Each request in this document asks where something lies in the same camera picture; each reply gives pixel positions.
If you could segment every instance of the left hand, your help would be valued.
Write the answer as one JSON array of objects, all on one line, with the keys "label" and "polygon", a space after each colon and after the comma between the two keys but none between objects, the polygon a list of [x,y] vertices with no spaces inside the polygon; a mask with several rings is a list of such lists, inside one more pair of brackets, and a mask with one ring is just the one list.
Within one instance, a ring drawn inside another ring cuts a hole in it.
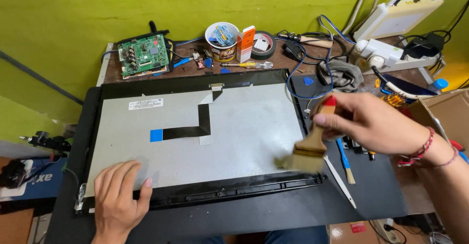
[{"label": "left hand", "polygon": [[141,167],[137,160],[121,162],[102,170],[94,180],[96,235],[92,244],[124,244],[148,212],[151,178],[144,181],[140,199],[132,197]]}]

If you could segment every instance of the black mat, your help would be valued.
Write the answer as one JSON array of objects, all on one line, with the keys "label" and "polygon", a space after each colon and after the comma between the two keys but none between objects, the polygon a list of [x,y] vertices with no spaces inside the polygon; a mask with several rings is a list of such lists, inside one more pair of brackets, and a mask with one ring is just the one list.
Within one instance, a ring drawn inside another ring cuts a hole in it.
[{"label": "black mat", "polygon": [[[303,76],[294,76],[298,94],[314,95],[326,90],[314,76],[314,84],[305,86]],[[79,171],[84,168],[85,151],[91,135],[94,110],[97,108],[99,88],[88,91],[67,167]],[[307,100],[300,100],[302,110]],[[185,238],[213,235],[232,235],[277,229],[346,223],[407,215],[407,208],[390,165],[383,155],[370,162],[366,155],[346,150],[356,184],[348,185],[341,158],[335,143],[327,143],[328,154],[343,181],[349,188],[357,209],[345,198],[325,166],[328,176],[324,185],[277,194],[221,203],[150,211],[132,230],[128,244],[150,244]],[[64,175],[57,198],[46,244],[90,243],[95,232],[93,217],[75,217],[73,212],[73,177]]]}]

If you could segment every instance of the green circuit board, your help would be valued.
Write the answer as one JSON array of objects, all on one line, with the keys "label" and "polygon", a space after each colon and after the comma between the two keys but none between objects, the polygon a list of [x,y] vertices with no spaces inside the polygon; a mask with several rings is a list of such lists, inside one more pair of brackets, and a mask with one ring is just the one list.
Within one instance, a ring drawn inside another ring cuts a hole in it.
[{"label": "green circuit board", "polygon": [[134,38],[117,45],[122,75],[143,72],[169,64],[163,35]]}]

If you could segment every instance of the gray cloth rag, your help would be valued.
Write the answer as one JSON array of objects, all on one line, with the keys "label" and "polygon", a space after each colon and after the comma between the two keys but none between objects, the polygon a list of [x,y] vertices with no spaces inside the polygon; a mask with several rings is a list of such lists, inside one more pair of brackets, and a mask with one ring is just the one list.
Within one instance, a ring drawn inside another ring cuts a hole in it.
[{"label": "gray cloth rag", "polygon": [[[363,75],[360,68],[356,65],[346,62],[347,57],[342,56],[329,61],[329,69],[334,80],[334,88],[345,92],[350,92],[358,88],[363,82]],[[325,62],[320,63],[320,76],[328,83],[331,83],[331,77],[325,68]]]}]

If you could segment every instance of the tape roll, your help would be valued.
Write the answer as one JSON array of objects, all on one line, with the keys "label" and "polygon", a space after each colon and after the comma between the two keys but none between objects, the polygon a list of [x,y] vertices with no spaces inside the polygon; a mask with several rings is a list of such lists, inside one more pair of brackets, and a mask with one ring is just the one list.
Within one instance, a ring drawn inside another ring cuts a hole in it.
[{"label": "tape roll", "polygon": [[253,47],[251,51],[252,59],[263,61],[273,56],[273,53],[275,52],[275,47],[277,46],[277,40],[275,40],[272,34],[266,31],[256,31],[256,34],[254,35],[254,40],[263,40],[269,44],[269,47],[266,51],[261,51]]}]

